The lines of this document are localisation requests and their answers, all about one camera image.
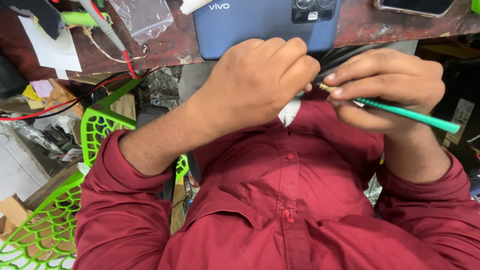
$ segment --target wooden table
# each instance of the wooden table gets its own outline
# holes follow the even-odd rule
[[[167,0],[175,20],[175,29],[160,34],[145,43],[150,54],[135,60],[135,69],[146,69],[202,62],[192,15],[180,12],[182,0]],[[59,9],[68,10],[77,3],[62,0]],[[404,13],[379,11],[372,0],[342,0],[335,47],[446,37],[480,32],[480,15],[470,11],[471,0],[456,0],[450,11],[442,18],[431,19]],[[103,12],[112,18],[113,29],[122,40],[127,51],[135,57],[142,56],[139,46],[130,36],[125,25],[106,2]],[[41,67],[17,14],[9,9],[0,9],[0,49],[30,81],[56,78],[55,70]],[[83,72],[67,71],[68,76],[126,71],[126,64],[104,56],[81,28],[72,29],[75,48]],[[111,43],[100,29],[92,34],[99,46],[112,57],[121,59],[122,53]]]

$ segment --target red shirt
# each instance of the red shirt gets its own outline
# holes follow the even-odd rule
[[[341,123],[317,94],[293,123],[224,136],[194,154],[202,189],[170,237],[156,199],[170,169],[144,177],[108,136],[82,184],[74,269],[478,269],[480,204],[452,166],[415,185],[379,166],[382,136]],[[363,194],[374,172],[379,214]]]

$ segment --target man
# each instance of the man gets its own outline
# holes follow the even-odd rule
[[[369,50],[325,78],[341,86],[325,101],[306,52],[299,38],[247,40],[177,109],[108,136],[82,185],[74,267],[477,269],[480,205],[457,159],[428,126],[348,101],[428,113],[444,93],[441,65]],[[302,90],[285,127],[277,115]],[[192,149],[202,189],[170,237],[172,205],[155,193]],[[381,219],[363,195],[374,172]]]

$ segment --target fingernail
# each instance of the fingernail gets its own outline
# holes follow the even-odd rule
[[[327,79],[327,80],[333,80],[333,79],[335,79],[335,73],[331,73],[330,75],[328,75],[327,77],[325,77],[325,79]]]
[[[330,100],[330,104],[332,104],[332,107],[334,108],[340,106],[340,102],[336,100]]]
[[[332,94],[334,94],[335,96],[340,96],[342,93],[343,93],[343,89],[341,88],[337,88],[332,92]]]

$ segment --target green object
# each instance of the green object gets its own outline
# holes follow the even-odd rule
[[[134,129],[135,121],[110,110],[110,105],[141,80],[126,85],[88,108],[82,118],[81,138],[84,162],[92,166],[103,139],[118,128]],[[187,157],[177,163],[176,182],[188,172]],[[1,246],[0,269],[69,270],[75,260],[76,212],[81,208],[80,184],[84,176],[76,171],[30,215]]]
[[[98,5],[99,8],[104,8],[105,0],[96,0],[96,4]]]
[[[450,132],[450,133],[456,133],[460,129],[460,125],[457,125],[455,123],[448,122],[448,121],[445,121],[445,120],[441,120],[441,119],[431,117],[431,116],[428,116],[428,115],[425,115],[425,114],[417,113],[417,112],[407,110],[407,109],[404,109],[404,108],[385,105],[385,104],[382,104],[382,103],[377,102],[377,101],[373,101],[373,100],[368,99],[368,98],[356,98],[354,100],[357,101],[357,102],[363,103],[365,105],[371,106],[371,107],[379,108],[379,109],[382,109],[382,110],[386,110],[386,111],[389,111],[389,112],[399,114],[401,116],[408,117],[410,119],[416,120],[418,122],[425,123],[427,125],[437,127],[441,130],[445,130],[445,131]]]
[[[472,10],[476,13],[480,14],[480,0],[473,0],[472,1]]]
[[[108,13],[102,12],[102,15],[109,24],[112,24],[112,19]],[[83,25],[86,27],[98,26],[92,16],[87,12],[63,11],[61,13],[61,19],[66,25]]]

